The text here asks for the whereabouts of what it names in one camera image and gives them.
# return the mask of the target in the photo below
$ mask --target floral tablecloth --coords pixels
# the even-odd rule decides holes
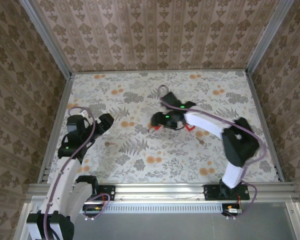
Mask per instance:
[[[161,127],[148,133],[151,116],[165,111],[157,97],[161,84],[184,103],[192,101],[228,120],[246,118],[253,131],[265,140],[243,71],[78,74],[67,107],[89,107],[95,118],[103,113],[115,118],[111,129],[88,150],[78,175],[94,175],[100,183],[219,181],[228,163],[219,138],[197,127],[191,132]],[[57,149],[67,133],[67,117],[66,113]],[[55,152],[49,181],[57,160]],[[277,182],[270,154],[251,165],[244,179]]]

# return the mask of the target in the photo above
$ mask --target wire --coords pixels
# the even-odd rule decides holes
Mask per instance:
[[[246,209],[243,213],[237,215],[236,217],[245,214],[245,213],[251,208],[252,204],[255,202],[255,200],[256,200],[256,198],[257,198],[258,191],[257,191],[256,186],[254,186],[254,185],[252,185],[252,184],[250,184],[250,183],[245,182],[242,178],[245,176],[246,170],[247,170],[247,168],[248,168],[249,165],[251,165],[251,164],[253,164],[253,163],[257,162],[257,161],[260,161],[261,159],[263,159],[263,158],[266,156],[266,154],[267,154],[267,146],[266,146],[266,144],[260,139],[260,137],[258,137],[258,136],[257,136],[256,134],[254,134],[252,131],[249,131],[248,129],[246,129],[246,128],[242,127],[242,126],[239,126],[239,125],[237,125],[237,124],[235,124],[235,123],[233,123],[233,122],[230,122],[230,121],[228,121],[228,120],[225,120],[225,119],[223,119],[223,118],[221,118],[221,117],[212,115],[212,114],[210,114],[210,113],[208,113],[208,112],[206,112],[206,111],[202,111],[202,110],[198,110],[198,109],[181,108],[181,107],[176,107],[176,106],[170,105],[169,103],[165,102],[165,101],[163,100],[163,98],[160,96],[160,89],[163,88],[163,87],[165,87],[166,90],[169,91],[169,89],[168,89],[167,86],[165,86],[165,85],[160,85],[157,92],[158,92],[158,97],[159,97],[160,100],[161,100],[161,103],[162,103],[163,105],[165,105],[166,107],[169,107],[169,108],[171,108],[171,109],[182,110],[182,111],[187,111],[187,112],[195,112],[195,113],[199,113],[199,114],[206,115],[206,116],[208,116],[208,117],[210,117],[210,118],[213,118],[213,119],[218,120],[218,121],[220,121],[220,122],[222,122],[222,123],[225,123],[225,124],[229,124],[229,125],[231,125],[231,126],[234,126],[234,127],[238,128],[238,129],[240,129],[240,130],[242,130],[242,131],[244,131],[244,132],[250,134],[252,137],[254,137],[254,138],[261,144],[262,149],[263,149],[262,155],[261,155],[260,157],[257,157],[255,160],[249,162],[249,163],[244,167],[243,173],[242,173],[242,175],[241,175],[241,181],[242,181],[244,184],[246,184],[246,185],[248,185],[248,186],[254,188],[254,196],[253,196],[253,198],[252,198],[252,200],[251,200],[249,206],[247,207],[247,209]]]
[[[93,201],[93,200],[95,200],[97,198],[100,198],[102,196],[107,196],[107,201],[106,201],[105,205],[102,207],[101,211],[98,214],[96,214],[95,216],[91,217],[91,219],[96,219],[97,217],[99,217],[106,210],[106,208],[108,207],[108,205],[110,203],[111,197],[110,197],[110,195],[108,193],[101,193],[101,194],[99,194],[97,196],[94,196],[94,197],[88,199],[88,201]],[[83,216],[85,216],[86,218],[89,218],[86,215],[86,212],[87,212],[87,209],[84,210]]]
[[[46,209],[45,209],[45,213],[44,213],[44,216],[43,216],[43,232],[44,232],[44,236],[46,238],[46,240],[49,240],[49,235],[48,235],[48,214],[49,214],[49,210],[50,210],[50,207],[51,207],[51,202],[53,200],[53,197],[55,195],[55,192],[56,192],[56,189],[57,189],[57,185],[58,185],[58,182],[61,178],[61,175],[63,174],[66,166],[68,165],[68,163],[72,160],[72,158],[85,146],[88,144],[88,142],[90,141],[90,139],[92,138],[92,136],[94,135],[94,132],[95,132],[95,129],[96,129],[96,120],[90,110],[90,108],[88,107],[82,107],[82,106],[73,106],[71,108],[69,108],[68,110],[68,114],[70,115],[70,111],[72,109],[82,109],[82,110],[86,110],[88,112],[88,115],[90,115],[92,117],[92,131],[89,135],[89,137],[85,140],[85,142],[80,146],[78,147],[77,150],[75,150],[75,152],[69,157],[69,159],[64,163],[64,165],[62,166],[61,170],[59,171],[58,173],[58,176],[55,180],[55,183],[52,187],[52,191],[51,191],[51,194],[50,194],[50,197],[49,197],[49,200],[48,200],[48,203],[46,205]]]

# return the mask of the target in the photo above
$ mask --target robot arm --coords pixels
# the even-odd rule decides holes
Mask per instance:
[[[44,213],[47,209],[47,234],[49,239],[73,239],[74,222],[78,213],[87,199],[92,194],[97,194],[98,190],[98,181],[95,176],[79,176],[76,181],[75,176],[81,167],[87,150],[94,144],[96,138],[105,133],[114,122],[109,113],[101,115],[99,120],[99,123],[95,122],[92,134],[93,120],[89,118],[86,110],[68,117],[66,124],[68,134],[62,139],[61,146],[58,149],[57,170],[46,198],[39,210],[30,213],[26,221],[32,239],[46,239],[43,222]],[[69,157],[88,140],[91,134],[89,146],[84,145],[61,172]],[[54,195],[51,202],[49,202],[52,192],[54,192]]]
[[[258,150],[258,140],[247,132],[218,121],[213,117],[198,112],[187,111],[186,109],[200,110],[200,107],[190,101],[182,104],[172,92],[166,94],[162,99],[174,107],[184,108],[185,110],[175,110],[167,107],[170,111],[166,114],[157,112],[152,116],[152,126],[156,127],[163,125],[166,128],[175,130],[177,129],[178,122],[182,122],[184,125],[188,124],[202,128],[222,139],[224,153],[228,159],[228,165],[220,180],[220,191],[225,192],[225,195],[229,195],[226,191],[234,189],[241,183],[241,177],[244,172],[243,167],[246,161]],[[245,118],[240,117],[234,122],[252,132],[252,129]]]

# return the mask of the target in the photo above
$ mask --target gray leaf pattern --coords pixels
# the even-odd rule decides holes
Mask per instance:
[[[191,132],[164,127],[148,132],[152,115],[166,111],[157,96],[156,88],[161,84],[166,84],[182,103],[192,101],[225,119],[246,118],[252,130],[265,140],[244,72],[81,74],[74,77],[68,107],[90,107],[96,119],[110,113],[115,121],[88,150],[77,176],[90,174],[100,183],[114,184],[217,183],[222,178],[228,161],[218,137],[198,127]],[[67,133],[67,117],[66,114],[57,148]],[[292,138],[298,138],[298,126],[290,133]],[[56,151],[49,182],[57,161]],[[249,167],[244,179],[277,181],[271,158]]]

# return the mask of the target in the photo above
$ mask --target brown patterned wall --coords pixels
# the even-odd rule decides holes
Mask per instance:
[[[245,68],[279,0],[33,0],[71,71]]]
[[[65,79],[18,0],[0,0],[0,240],[37,180]]]
[[[252,75],[288,179],[300,192],[300,0],[295,0]]]

